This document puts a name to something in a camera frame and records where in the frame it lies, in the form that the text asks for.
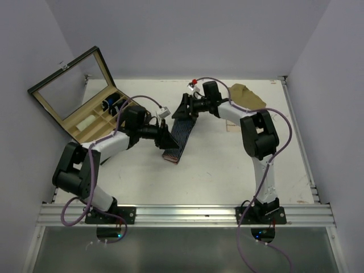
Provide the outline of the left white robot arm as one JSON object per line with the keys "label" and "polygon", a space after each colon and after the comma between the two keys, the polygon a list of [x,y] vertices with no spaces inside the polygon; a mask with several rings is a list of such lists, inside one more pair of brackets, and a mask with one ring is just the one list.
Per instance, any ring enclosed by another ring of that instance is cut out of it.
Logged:
{"label": "left white robot arm", "polygon": [[68,143],[53,174],[52,184],[98,209],[103,222],[114,222],[118,217],[116,199],[97,185],[100,164],[132,148],[140,139],[153,140],[161,150],[179,148],[165,120],[150,125],[146,123],[146,117],[144,107],[129,106],[121,112],[121,126],[116,132],[88,143]]}

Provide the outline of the olive tan underwear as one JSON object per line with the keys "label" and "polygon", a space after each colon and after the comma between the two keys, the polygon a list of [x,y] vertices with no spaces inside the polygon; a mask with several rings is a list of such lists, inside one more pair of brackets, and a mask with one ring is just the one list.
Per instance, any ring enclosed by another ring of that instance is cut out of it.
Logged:
{"label": "olive tan underwear", "polygon": [[234,84],[229,90],[231,100],[242,108],[257,110],[267,106],[267,104],[246,85]]}

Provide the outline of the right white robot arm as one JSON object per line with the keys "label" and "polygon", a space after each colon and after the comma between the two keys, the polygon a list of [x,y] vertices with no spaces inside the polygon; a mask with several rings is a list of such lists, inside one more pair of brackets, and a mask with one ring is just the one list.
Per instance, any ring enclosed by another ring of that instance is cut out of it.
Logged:
{"label": "right white robot arm", "polygon": [[173,119],[195,121],[199,113],[208,112],[241,129],[243,147],[254,166],[256,190],[252,204],[241,206],[239,213],[252,223],[267,224],[279,213],[279,198],[275,188],[273,157],[279,144],[278,134],[267,110],[239,110],[238,105],[223,98],[215,81],[202,85],[204,95],[183,94]]}

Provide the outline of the navy striped underwear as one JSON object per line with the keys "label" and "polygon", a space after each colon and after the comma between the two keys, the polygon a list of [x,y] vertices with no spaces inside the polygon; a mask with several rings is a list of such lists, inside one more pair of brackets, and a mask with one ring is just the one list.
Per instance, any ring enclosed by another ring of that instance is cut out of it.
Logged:
{"label": "navy striped underwear", "polygon": [[166,149],[162,153],[162,157],[164,160],[167,160],[169,162],[172,162],[174,164],[178,164],[182,154],[184,152],[184,149],[187,145],[189,136],[196,124],[196,121],[194,119],[188,118],[188,119],[180,119],[177,118],[174,120],[171,134],[176,140],[177,144],[179,145],[179,148],[169,148]]}

